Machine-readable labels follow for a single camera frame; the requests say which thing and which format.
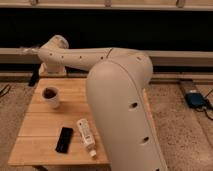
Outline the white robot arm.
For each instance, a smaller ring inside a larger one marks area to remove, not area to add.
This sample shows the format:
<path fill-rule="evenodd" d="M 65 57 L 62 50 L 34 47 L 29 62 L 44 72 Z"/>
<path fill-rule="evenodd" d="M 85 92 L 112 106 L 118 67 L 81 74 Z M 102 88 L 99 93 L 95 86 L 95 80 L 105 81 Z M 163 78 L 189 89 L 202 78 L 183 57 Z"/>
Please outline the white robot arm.
<path fill-rule="evenodd" d="M 112 171 L 168 171 L 143 91 L 153 75 L 150 57 L 127 48 L 71 49 L 55 35 L 38 50 L 46 70 L 85 70 L 87 103 Z"/>

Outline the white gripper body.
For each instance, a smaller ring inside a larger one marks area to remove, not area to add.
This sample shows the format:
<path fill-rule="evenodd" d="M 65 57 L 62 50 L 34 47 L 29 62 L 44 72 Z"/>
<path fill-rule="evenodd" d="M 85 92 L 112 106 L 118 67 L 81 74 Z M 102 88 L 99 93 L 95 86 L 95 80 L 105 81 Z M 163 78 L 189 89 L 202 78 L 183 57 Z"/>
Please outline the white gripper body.
<path fill-rule="evenodd" d="M 67 72 L 64 66 L 58 64 L 46 64 L 42 63 L 39 68 L 40 77 L 66 77 Z"/>

